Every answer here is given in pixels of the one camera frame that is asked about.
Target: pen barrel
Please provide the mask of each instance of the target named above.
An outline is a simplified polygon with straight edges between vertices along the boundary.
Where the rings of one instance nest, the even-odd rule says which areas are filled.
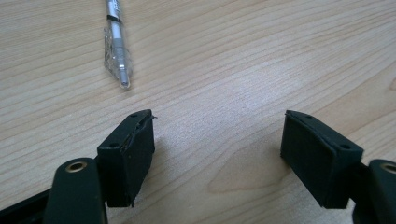
[[[111,53],[110,57],[105,57],[105,65],[110,73],[119,79],[121,87],[128,89],[132,75],[132,61],[126,48],[126,35],[121,21],[119,1],[106,0],[106,7],[108,29],[110,30],[108,34],[111,37],[108,39],[108,42],[111,42],[108,50]]]
[[[118,0],[106,0],[107,15],[121,20],[120,3]]]

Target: wood grain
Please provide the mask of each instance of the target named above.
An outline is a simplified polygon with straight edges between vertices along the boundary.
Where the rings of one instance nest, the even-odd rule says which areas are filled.
[[[151,108],[156,152],[110,223],[351,223],[279,158],[286,109],[396,161],[396,3],[122,1],[132,89],[103,67],[103,1],[0,2],[0,208]]]

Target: transparent pen body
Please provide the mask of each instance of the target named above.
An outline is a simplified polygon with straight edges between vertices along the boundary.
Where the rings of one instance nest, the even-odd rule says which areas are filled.
[[[121,23],[120,5],[117,0],[106,0],[107,22],[105,28],[105,67],[129,89],[132,76],[131,55],[126,48],[126,35]]]

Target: black pen band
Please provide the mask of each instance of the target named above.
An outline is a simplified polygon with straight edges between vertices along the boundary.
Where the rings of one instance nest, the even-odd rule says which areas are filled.
[[[119,18],[110,16],[110,15],[107,15],[107,20],[108,20],[108,21],[116,21],[116,22],[118,22],[119,24],[122,24],[122,21],[121,21]]]

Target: black bracket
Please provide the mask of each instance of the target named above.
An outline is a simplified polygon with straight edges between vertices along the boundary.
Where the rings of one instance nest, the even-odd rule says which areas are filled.
[[[396,223],[396,163],[361,163],[363,149],[320,120],[287,111],[281,157],[320,206],[356,207],[355,223]]]
[[[128,116],[97,148],[95,159],[61,165],[52,188],[0,212],[0,223],[107,223],[110,207],[134,205],[151,165],[151,110]]]

